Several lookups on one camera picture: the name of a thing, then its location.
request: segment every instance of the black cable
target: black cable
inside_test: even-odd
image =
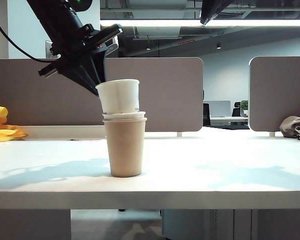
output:
[[[18,47],[9,37],[8,35],[5,33],[5,31],[1,28],[0,26],[0,32],[2,33],[2,35],[16,48],[18,49],[20,52],[22,52],[24,55],[26,55],[27,57],[37,61],[37,62],[40,62],[40,63],[52,63],[53,60],[40,60],[40,59],[37,59],[33,56],[31,56],[30,54],[26,53],[24,50],[22,50],[20,47]]]

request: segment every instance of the desk leg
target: desk leg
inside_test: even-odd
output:
[[[70,210],[0,209],[0,240],[71,240]]]

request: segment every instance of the yellow cloth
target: yellow cloth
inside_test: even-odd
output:
[[[8,110],[0,106],[0,142],[17,140],[28,136],[24,131],[18,129],[16,125],[5,125],[7,121]]]

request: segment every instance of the ceiling light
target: ceiling light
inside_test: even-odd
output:
[[[120,24],[123,27],[204,27],[199,19],[134,19],[134,20],[100,20],[101,26]],[[205,27],[300,27],[300,20],[211,20]]]
[[[206,27],[300,27],[300,20],[211,20]]]
[[[171,19],[143,19],[143,20],[100,20],[101,26],[120,24],[123,27],[200,27],[200,20],[171,20]]]

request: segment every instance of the white paper cup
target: white paper cup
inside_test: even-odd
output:
[[[145,111],[130,112],[130,113],[113,113],[102,114],[105,120],[134,120],[143,119],[145,117]]]
[[[139,81],[120,79],[106,81],[95,87],[98,90],[104,114],[139,112]]]

